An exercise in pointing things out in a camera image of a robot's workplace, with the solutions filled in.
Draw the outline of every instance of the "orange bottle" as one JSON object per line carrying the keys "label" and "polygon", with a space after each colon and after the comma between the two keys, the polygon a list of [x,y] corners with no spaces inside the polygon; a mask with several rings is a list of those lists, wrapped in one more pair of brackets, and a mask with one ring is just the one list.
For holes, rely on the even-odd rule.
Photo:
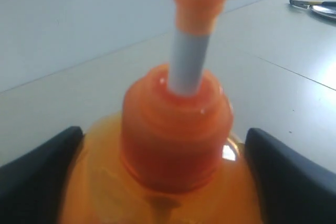
{"label": "orange bottle", "polygon": [[[215,17],[177,28],[202,40]],[[69,170],[60,224],[261,223],[221,85],[199,66],[183,78],[180,66],[149,71],[126,92],[122,114],[89,130]]]}

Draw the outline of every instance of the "table surface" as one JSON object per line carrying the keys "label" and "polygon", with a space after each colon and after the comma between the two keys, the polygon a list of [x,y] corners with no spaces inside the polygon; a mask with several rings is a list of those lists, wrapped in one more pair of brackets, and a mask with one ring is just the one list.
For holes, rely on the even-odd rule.
{"label": "table surface", "polygon": [[[222,82],[243,140],[260,127],[336,172],[335,24],[264,0],[218,22],[206,68]],[[129,85],[167,61],[172,33],[0,93],[0,165],[71,125],[121,109]]]}

